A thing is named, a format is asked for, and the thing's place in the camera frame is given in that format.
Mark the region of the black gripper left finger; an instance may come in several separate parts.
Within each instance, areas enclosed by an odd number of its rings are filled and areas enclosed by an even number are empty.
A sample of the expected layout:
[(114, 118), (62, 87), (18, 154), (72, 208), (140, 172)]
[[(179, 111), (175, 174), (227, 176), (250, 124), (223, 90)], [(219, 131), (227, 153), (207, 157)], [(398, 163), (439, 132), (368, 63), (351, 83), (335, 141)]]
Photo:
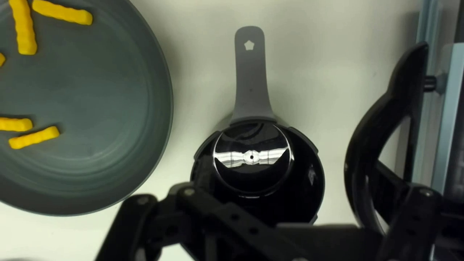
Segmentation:
[(123, 201), (94, 261), (159, 261), (171, 246), (194, 261), (375, 261), (380, 244), (378, 234), (352, 225), (268, 227), (184, 183), (162, 201)]

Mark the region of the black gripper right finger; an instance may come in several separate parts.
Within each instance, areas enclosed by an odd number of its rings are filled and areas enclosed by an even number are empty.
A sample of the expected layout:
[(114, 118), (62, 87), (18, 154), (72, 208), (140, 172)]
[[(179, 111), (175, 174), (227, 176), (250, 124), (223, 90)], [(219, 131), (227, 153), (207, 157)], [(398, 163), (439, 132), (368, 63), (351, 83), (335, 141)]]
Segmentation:
[[(417, 151), (429, 45), (419, 43), (397, 61), (387, 90), (356, 125), (345, 154), (343, 182), (361, 228), (381, 237), (375, 261), (429, 261), (433, 247), (462, 253), (462, 206), (411, 180)], [(393, 132), (409, 121), (404, 173), (380, 161)]]

